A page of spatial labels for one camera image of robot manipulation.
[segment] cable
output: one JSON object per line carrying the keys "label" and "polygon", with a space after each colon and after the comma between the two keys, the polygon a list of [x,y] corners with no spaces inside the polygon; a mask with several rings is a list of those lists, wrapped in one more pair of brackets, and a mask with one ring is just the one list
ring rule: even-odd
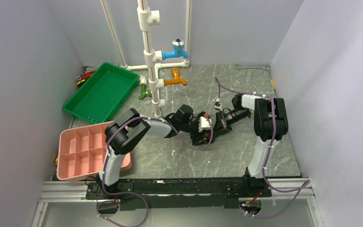
{"label": "cable", "polygon": [[[110,193],[110,192],[108,192],[106,189],[105,189],[105,174],[106,174],[106,172],[105,172],[105,170],[106,170],[106,166],[108,165],[108,160],[109,160],[109,156],[110,156],[110,154],[109,154],[109,152],[110,152],[110,147],[109,147],[109,144],[112,142],[112,140],[113,140],[113,138],[122,130],[122,129],[124,129],[124,127],[126,127],[128,124],[130,124],[131,122],[133,122],[133,121],[136,121],[136,120],[140,120],[140,119],[143,119],[143,120],[151,120],[151,121],[157,121],[157,122],[163,122],[163,123],[165,123],[165,124],[167,124],[167,125],[169,125],[170,127],[171,127],[171,129],[173,129],[175,132],[176,132],[176,134],[177,134],[177,136],[181,139],[181,141],[186,145],[186,146],[188,146],[188,147],[190,147],[190,148],[192,148],[192,149],[195,149],[195,150],[204,150],[204,149],[206,149],[210,144],[211,144],[211,142],[212,142],[212,139],[213,139],[213,134],[214,134],[214,129],[213,129],[213,127],[212,127],[212,124],[211,124],[211,121],[206,117],[206,119],[208,120],[208,122],[209,122],[209,127],[211,128],[211,136],[210,136],[210,139],[209,139],[209,143],[205,146],[205,147],[203,147],[203,148],[196,148],[196,147],[193,147],[193,146],[190,146],[190,144],[188,144],[183,138],[182,138],[182,136],[180,135],[180,133],[175,129],[175,127],[173,126],[173,125],[171,125],[169,122],[167,122],[167,121],[165,121],[165,120],[162,120],[162,119],[157,119],[157,118],[150,118],[150,117],[135,117],[135,118],[132,118],[132,119],[130,119],[130,120],[128,120],[126,123],[124,123],[109,139],[108,139],[108,142],[106,143],[106,150],[107,150],[107,156],[108,157],[106,157],[105,158],[105,161],[104,161],[104,166],[103,166],[103,173],[102,173],[102,191],[105,193],[105,194],[107,194],[107,195],[115,195],[115,196],[117,196],[117,195],[124,195],[124,194],[131,194],[131,195],[135,195],[135,196],[137,196],[137,197],[139,197],[140,199],[142,199],[142,201],[144,202],[144,204],[145,204],[145,207],[146,207],[146,209],[147,209],[147,211],[146,211],[146,213],[145,213],[145,216],[144,216],[144,218],[143,218],[143,220],[140,222],[140,223],[138,223],[137,225],[135,225],[135,226],[131,226],[131,227],[139,227],[139,226],[141,226],[145,221],[146,221],[146,219],[148,218],[148,203],[147,203],[147,200],[142,196],[142,195],[140,195],[140,194],[138,194],[138,193],[135,193],[135,192],[117,192],[117,193]],[[103,202],[101,202],[101,203],[99,203],[98,205],[97,205],[97,207],[96,207],[96,212],[97,212],[97,214],[98,214],[98,216],[99,217],[101,217],[101,218],[103,218],[103,219],[105,219],[105,220],[107,220],[107,221],[109,221],[109,222],[111,222],[112,224],[115,224],[115,225],[117,225],[117,226],[120,226],[120,227],[128,227],[128,226],[124,226],[124,225],[121,225],[121,224],[119,224],[119,223],[117,223],[117,222],[115,222],[115,221],[113,221],[112,219],[110,219],[110,218],[107,218],[107,217],[105,217],[105,216],[103,216],[101,213],[99,213],[99,207],[102,205],[102,204],[104,204],[104,203],[113,203],[114,201],[103,201]]]}
{"label": "cable", "polygon": [[93,176],[88,176],[88,177],[86,177],[86,178],[84,179],[84,183],[87,185],[87,187],[88,187],[88,188],[90,187],[90,186],[88,186],[88,184],[87,184],[87,179],[88,179],[89,177],[93,178],[93,180],[94,180],[94,181],[96,180],[96,179],[95,179],[95,177],[93,177]]}
{"label": "cable", "polygon": [[[271,112],[272,112],[273,133],[272,133],[271,141],[269,143],[269,148],[268,148],[268,151],[267,151],[267,156],[265,158],[264,165],[263,165],[263,166],[267,166],[267,163],[269,161],[270,152],[271,152],[272,145],[273,145],[273,141],[275,140],[275,137],[276,137],[275,102],[274,102],[273,98],[270,97],[270,96],[261,95],[261,94],[257,94],[257,93],[254,93],[254,92],[241,92],[241,91],[236,91],[236,90],[227,88],[227,87],[223,86],[219,82],[218,78],[216,78],[216,77],[215,77],[215,82],[218,84],[218,87],[219,87],[219,93],[218,93],[218,96],[219,97],[220,97],[220,88],[223,88],[223,89],[225,89],[227,91],[230,91],[230,92],[233,92],[233,93],[237,93],[237,94],[252,95],[252,96],[258,96],[258,97],[263,97],[263,98],[266,98],[266,99],[270,99],[270,102],[271,102]],[[301,185],[301,187],[298,187],[298,188],[295,188],[295,189],[290,189],[290,190],[279,190],[279,189],[275,188],[274,186],[272,186],[270,184],[270,182],[268,181],[268,178],[265,176],[265,168],[262,168],[262,176],[264,177],[264,180],[267,183],[267,185],[270,188],[272,188],[273,190],[277,191],[277,192],[294,192],[294,191],[297,191],[297,193],[295,194],[295,196],[293,197],[293,199],[289,202],[289,204],[284,209],[282,209],[280,212],[278,212],[277,214],[272,215],[272,216],[264,216],[264,217],[257,217],[257,216],[253,216],[253,215],[249,214],[249,215],[253,216],[254,218],[274,218],[274,217],[277,217],[277,216],[281,215],[294,202],[295,198],[297,198],[297,196],[300,193],[300,191],[303,188],[305,188],[310,183],[310,180],[306,180]]]}
{"label": "cable", "polygon": [[248,201],[246,201],[246,203],[252,203],[252,202],[254,202],[258,198],[258,196],[259,196],[259,192],[257,192],[257,194],[255,195],[254,199],[248,200]]}

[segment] green tray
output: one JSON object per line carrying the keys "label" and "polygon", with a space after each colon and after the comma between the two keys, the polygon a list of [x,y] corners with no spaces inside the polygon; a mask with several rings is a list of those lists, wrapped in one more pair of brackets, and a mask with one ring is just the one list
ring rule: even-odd
{"label": "green tray", "polygon": [[113,118],[138,85],[139,75],[105,62],[62,107],[90,123]]}

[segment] blue faucet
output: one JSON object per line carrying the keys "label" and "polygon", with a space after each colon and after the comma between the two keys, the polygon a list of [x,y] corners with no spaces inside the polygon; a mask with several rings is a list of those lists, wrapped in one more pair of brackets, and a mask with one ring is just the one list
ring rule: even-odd
{"label": "blue faucet", "polygon": [[167,58],[178,58],[182,57],[184,59],[189,58],[189,54],[184,50],[184,41],[181,39],[175,39],[172,42],[174,51],[172,52],[162,52],[162,59],[165,60]]}

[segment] faucet handle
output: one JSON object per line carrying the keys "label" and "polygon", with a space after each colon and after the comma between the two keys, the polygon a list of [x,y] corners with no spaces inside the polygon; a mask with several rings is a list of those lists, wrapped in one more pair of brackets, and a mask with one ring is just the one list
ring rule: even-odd
{"label": "faucet handle", "polygon": [[182,39],[173,39],[173,46],[184,46],[184,41]]}

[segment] pink compartment tray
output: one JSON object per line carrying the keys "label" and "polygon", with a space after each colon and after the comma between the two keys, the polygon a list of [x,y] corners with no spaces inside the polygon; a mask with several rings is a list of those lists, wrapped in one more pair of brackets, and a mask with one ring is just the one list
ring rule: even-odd
{"label": "pink compartment tray", "polygon": [[[67,129],[60,134],[58,179],[80,181],[102,170],[106,155],[105,129],[112,122]],[[130,153],[124,158],[121,171],[131,168]]]}

